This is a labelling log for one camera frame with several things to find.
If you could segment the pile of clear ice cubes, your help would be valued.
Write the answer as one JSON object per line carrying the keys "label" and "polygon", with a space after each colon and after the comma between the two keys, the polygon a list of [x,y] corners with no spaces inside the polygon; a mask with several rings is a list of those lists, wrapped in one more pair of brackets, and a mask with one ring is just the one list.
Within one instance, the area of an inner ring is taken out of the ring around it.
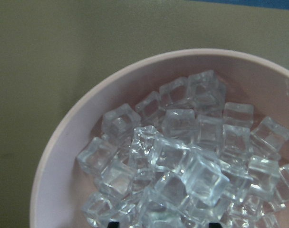
{"label": "pile of clear ice cubes", "polygon": [[289,202],[289,129],[251,104],[226,102],[212,70],[180,77],[135,107],[102,117],[77,156],[97,191],[82,207],[91,227],[277,228]]}

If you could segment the pink bowl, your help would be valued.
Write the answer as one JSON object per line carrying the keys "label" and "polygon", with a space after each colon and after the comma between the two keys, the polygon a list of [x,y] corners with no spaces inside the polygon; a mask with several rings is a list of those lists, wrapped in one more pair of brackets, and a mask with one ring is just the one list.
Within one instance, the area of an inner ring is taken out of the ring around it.
{"label": "pink bowl", "polygon": [[159,54],[107,77],[85,94],[51,136],[32,188],[32,228],[86,228],[81,205],[94,185],[76,155],[99,134],[102,114],[135,105],[151,91],[181,76],[213,69],[231,102],[250,103],[289,128],[289,70],[263,58],[232,50],[186,49]]}

